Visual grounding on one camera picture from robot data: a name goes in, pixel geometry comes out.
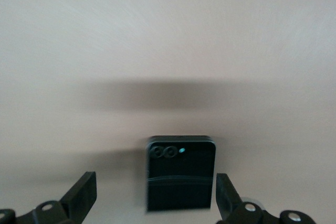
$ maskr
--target black plastic arm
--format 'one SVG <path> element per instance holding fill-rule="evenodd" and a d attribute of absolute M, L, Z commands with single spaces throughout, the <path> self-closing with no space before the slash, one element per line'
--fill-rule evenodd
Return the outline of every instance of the black plastic arm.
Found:
<path fill-rule="evenodd" d="M 227 174 L 217 174 L 216 201 L 223 219 L 217 224 L 316 224 L 303 212 L 286 210 L 276 218 L 253 202 L 243 202 Z"/>
<path fill-rule="evenodd" d="M 96 173 L 86 172 L 60 201 L 46 201 L 19 217 L 12 209 L 0 209 L 0 224 L 81 224 L 96 199 Z"/>

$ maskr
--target dual camera lens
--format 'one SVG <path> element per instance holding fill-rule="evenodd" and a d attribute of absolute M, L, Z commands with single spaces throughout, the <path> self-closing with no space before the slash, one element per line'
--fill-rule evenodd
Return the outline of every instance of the dual camera lens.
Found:
<path fill-rule="evenodd" d="M 151 158 L 159 158 L 159 157 L 166 157 L 166 158 L 172 158 L 177 155 L 179 151 L 175 146 L 168 146 L 166 148 L 162 146 L 155 146 L 151 148 L 150 150 L 150 156 Z"/>

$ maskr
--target screw head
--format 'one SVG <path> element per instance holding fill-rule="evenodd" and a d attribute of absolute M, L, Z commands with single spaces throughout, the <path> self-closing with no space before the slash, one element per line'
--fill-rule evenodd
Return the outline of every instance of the screw head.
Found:
<path fill-rule="evenodd" d="M 250 203 L 245 205 L 245 209 L 250 212 L 254 212 L 256 210 L 256 207 Z"/>
<path fill-rule="evenodd" d="M 293 220 L 293 221 L 301 221 L 301 218 L 298 214 L 294 213 L 294 212 L 290 212 L 288 214 L 288 218 Z"/>
<path fill-rule="evenodd" d="M 46 204 L 45 206 L 42 207 L 42 211 L 47 211 L 52 208 L 52 204 Z"/>

